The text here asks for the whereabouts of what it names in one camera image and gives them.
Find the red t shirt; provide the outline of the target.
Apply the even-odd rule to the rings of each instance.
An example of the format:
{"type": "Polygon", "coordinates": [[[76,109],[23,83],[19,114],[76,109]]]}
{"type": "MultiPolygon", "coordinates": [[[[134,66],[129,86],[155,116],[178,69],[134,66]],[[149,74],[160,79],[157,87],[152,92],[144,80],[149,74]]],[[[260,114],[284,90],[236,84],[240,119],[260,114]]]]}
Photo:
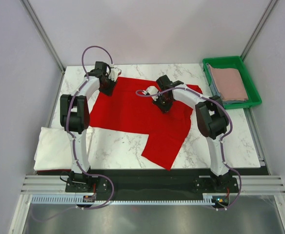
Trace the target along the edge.
{"type": "Polygon", "coordinates": [[[175,101],[168,113],[139,97],[137,90],[156,86],[155,81],[119,77],[112,96],[99,93],[90,113],[90,126],[148,135],[142,156],[170,170],[191,127],[193,109],[175,101]]]}

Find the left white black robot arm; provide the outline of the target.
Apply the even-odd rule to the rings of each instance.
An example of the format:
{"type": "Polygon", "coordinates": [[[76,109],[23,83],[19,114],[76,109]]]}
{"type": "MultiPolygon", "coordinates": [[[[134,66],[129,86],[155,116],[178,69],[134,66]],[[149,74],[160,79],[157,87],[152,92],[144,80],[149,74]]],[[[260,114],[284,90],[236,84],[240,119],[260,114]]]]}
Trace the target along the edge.
{"type": "Polygon", "coordinates": [[[60,97],[60,124],[67,132],[71,155],[71,171],[77,179],[77,187],[83,192],[93,188],[93,179],[90,174],[90,163],[86,150],[86,132],[90,124],[88,100],[99,91],[106,96],[112,96],[116,87],[121,69],[97,61],[95,68],[86,72],[82,83],[72,94],[63,94],[60,97]]]}

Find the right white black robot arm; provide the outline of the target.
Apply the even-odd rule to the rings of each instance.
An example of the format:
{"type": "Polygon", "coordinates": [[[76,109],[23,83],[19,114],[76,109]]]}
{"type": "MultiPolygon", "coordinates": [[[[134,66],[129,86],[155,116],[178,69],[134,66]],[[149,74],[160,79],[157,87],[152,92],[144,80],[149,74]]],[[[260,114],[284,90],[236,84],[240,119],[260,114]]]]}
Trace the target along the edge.
{"type": "Polygon", "coordinates": [[[225,164],[222,137],[231,123],[218,96],[208,97],[190,88],[181,81],[172,82],[164,75],[156,80],[158,87],[150,86],[144,92],[152,96],[153,104],[167,113],[175,101],[195,110],[197,126],[205,137],[210,156],[210,177],[195,178],[197,193],[227,193],[236,191],[236,179],[225,164]]]}

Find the folded white t shirt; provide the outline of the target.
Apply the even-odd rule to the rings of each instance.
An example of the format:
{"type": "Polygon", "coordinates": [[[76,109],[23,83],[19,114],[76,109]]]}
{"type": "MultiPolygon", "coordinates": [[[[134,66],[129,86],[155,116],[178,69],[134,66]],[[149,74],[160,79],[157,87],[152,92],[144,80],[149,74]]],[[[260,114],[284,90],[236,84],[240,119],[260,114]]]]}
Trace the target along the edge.
{"type": "Polygon", "coordinates": [[[76,173],[90,168],[88,149],[93,129],[72,136],[64,129],[41,128],[35,154],[35,171],[73,170],[76,173]]]}

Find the green plastic bin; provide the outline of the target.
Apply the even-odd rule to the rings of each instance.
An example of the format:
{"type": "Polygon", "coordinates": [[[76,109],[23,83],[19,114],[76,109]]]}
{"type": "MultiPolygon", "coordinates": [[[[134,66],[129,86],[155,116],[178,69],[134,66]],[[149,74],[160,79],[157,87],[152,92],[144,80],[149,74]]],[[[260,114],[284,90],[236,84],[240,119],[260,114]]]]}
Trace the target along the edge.
{"type": "Polygon", "coordinates": [[[262,103],[262,99],[259,95],[259,92],[257,91],[257,88],[247,70],[247,67],[245,66],[240,56],[204,58],[203,71],[205,73],[208,85],[210,85],[212,78],[208,72],[207,64],[211,65],[213,68],[218,68],[218,69],[226,69],[226,68],[237,69],[241,75],[243,85],[248,95],[248,100],[243,102],[232,102],[228,104],[224,103],[225,109],[230,110],[230,109],[252,108],[262,103]]]}

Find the folded dark red shirt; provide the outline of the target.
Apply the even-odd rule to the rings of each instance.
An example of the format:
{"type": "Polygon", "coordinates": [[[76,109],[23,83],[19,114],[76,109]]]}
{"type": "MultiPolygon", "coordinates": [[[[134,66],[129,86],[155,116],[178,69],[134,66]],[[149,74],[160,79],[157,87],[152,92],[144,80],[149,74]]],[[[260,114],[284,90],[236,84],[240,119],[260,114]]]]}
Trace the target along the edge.
{"type": "Polygon", "coordinates": [[[58,175],[61,173],[63,170],[40,170],[37,171],[37,175],[58,175]]]}

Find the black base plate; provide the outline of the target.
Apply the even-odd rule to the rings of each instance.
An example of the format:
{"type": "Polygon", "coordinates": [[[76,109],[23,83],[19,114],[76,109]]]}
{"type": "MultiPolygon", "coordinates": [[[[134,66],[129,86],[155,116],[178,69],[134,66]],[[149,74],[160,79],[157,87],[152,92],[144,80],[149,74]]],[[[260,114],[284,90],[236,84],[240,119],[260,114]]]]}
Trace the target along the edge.
{"type": "MultiPolygon", "coordinates": [[[[235,173],[230,171],[236,179],[236,191],[239,190],[240,176],[266,176],[265,166],[251,169],[238,169],[235,173]]],[[[195,178],[210,177],[209,169],[104,169],[93,170],[96,174],[93,178],[80,178],[69,171],[59,173],[59,179],[65,183],[65,191],[68,193],[96,193],[100,200],[106,200],[110,196],[113,200],[126,201],[151,201],[151,200],[199,200],[202,192],[195,190],[195,178]]]]}

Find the left aluminium corner post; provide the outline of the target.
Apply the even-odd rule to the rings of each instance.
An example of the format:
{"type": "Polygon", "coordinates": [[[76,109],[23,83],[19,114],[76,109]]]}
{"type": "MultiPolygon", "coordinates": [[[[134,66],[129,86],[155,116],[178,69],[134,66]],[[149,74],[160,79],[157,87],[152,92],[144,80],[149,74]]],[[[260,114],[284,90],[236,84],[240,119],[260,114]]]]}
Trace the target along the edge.
{"type": "Polygon", "coordinates": [[[44,26],[42,25],[37,13],[35,12],[35,9],[33,8],[31,2],[29,0],[20,0],[21,4],[23,5],[24,9],[26,10],[28,16],[30,17],[34,27],[36,28],[40,38],[42,39],[43,43],[45,44],[45,47],[47,48],[48,52],[52,56],[54,62],[56,63],[57,67],[61,71],[62,74],[65,73],[65,66],[63,62],[61,61],[58,53],[55,50],[55,47],[53,46],[49,36],[47,35],[47,32],[44,29],[44,26]]]}

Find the aluminium corner post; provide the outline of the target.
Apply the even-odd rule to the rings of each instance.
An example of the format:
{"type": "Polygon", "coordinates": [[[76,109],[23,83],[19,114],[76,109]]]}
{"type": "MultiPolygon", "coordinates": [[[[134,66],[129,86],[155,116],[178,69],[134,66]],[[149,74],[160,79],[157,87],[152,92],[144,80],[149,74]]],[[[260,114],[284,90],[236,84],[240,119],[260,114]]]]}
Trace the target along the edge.
{"type": "Polygon", "coordinates": [[[49,36],[47,35],[47,32],[44,29],[44,26],[42,25],[37,13],[35,12],[35,9],[33,8],[31,2],[29,0],[20,0],[21,4],[23,5],[24,9],[26,10],[28,16],[30,17],[34,27],[36,28],[40,38],[42,39],[43,43],[45,44],[45,47],[47,48],[48,52],[52,56],[54,62],[56,63],[57,67],[61,71],[62,74],[65,73],[65,66],[63,62],[61,61],[58,53],[55,50],[55,47],[53,46],[49,36]]]}
{"type": "Polygon", "coordinates": [[[269,17],[271,16],[272,12],[274,11],[275,7],[278,5],[279,0],[270,0],[267,7],[265,8],[262,16],[260,17],[255,29],[253,30],[249,40],[247,41],[246,46],[244,47],[240,57],[243,61],[247,58],[249,52],[251,51],[254,43],[256,42],[258,36],[260,35],[261,31],[265,27],[269,17]]]}

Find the aluminium front frame rail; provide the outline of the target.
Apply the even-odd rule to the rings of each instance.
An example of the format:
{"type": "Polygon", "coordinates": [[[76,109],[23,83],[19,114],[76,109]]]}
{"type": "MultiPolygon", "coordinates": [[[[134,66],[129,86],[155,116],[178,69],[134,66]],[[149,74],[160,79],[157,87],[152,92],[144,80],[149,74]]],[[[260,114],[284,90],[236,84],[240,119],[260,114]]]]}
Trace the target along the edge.
{"type": "MultiPolygon", "coordinates": [[[[243,175],[241,195],[285,195],[278,175],[243,175]]],[[[64,194],[65,183],[55,175],[27,175],[21,194],[64,194]]]]}

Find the right aluminium corner post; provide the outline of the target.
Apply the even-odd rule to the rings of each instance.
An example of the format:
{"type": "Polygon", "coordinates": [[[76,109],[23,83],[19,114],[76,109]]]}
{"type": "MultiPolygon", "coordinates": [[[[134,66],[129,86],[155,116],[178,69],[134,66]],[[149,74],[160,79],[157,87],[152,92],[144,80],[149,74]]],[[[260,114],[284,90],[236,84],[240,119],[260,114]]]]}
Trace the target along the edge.
{"type": "Polygon", "coordinates": [[[279,0],[270,0],[267,7],[265,8],[262,16],[260,17],[255,29],[253,30],[249,40],[247,41],[246,46],[244,47],[240,57],[243,61],[247,58],[249,52],[251,51],[254,43],[256,42],[258,36],[260,35],[261,31],[265,27],[269,17],[271,16],[272,12],[274,11],[275,7],[278,5],[279,0]]]}

